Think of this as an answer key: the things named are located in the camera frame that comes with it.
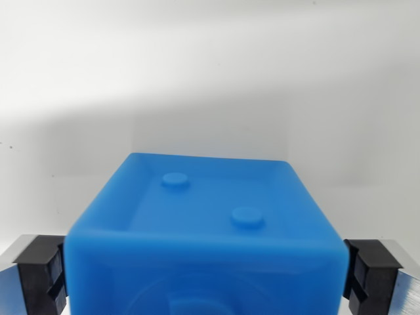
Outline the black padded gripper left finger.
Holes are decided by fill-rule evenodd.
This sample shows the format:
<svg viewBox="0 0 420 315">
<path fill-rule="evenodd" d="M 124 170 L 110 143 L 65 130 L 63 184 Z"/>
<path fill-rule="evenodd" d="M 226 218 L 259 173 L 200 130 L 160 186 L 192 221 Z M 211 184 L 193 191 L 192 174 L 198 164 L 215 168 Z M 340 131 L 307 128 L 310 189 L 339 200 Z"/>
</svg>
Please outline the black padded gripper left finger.
<svg viewBox="0 0 420 315">
<path fill-rule="evenodd" d="M 64 236 L 24 234 L 1 254 L 2 314 L 61 314 Z"/>
</svg>

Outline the black padded gripper right finger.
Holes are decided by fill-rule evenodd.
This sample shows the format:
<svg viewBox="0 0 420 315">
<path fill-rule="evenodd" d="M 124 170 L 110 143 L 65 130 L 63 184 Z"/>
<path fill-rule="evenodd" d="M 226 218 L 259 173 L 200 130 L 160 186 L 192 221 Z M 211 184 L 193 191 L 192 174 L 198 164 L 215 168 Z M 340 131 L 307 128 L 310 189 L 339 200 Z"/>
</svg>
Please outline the black padded gripper right finger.
<svg viewBox="0 0 420 315">
<path fill-rule="evenodd" d="M 418 314 L 419 264 L 394 240 L 344 240 L 352 314 Z"/>
</svg>

